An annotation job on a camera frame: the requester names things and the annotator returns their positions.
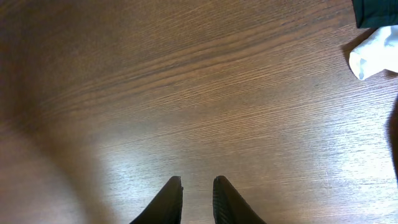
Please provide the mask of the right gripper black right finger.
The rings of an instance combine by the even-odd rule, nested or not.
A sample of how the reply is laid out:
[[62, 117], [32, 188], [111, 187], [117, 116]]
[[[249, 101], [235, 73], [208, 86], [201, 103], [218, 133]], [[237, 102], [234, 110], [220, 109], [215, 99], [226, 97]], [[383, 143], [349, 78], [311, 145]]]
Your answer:
[[223, 175], [213, 181], [213, 216], [216, 224], [266, 224]]

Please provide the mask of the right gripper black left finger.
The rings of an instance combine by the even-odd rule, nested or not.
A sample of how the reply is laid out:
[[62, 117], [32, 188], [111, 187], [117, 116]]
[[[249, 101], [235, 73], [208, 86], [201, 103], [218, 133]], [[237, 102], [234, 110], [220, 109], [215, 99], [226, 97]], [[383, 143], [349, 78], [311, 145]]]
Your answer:
[[182, 205], [181, 177], [172, 176], [130, 224], [180, 224]]

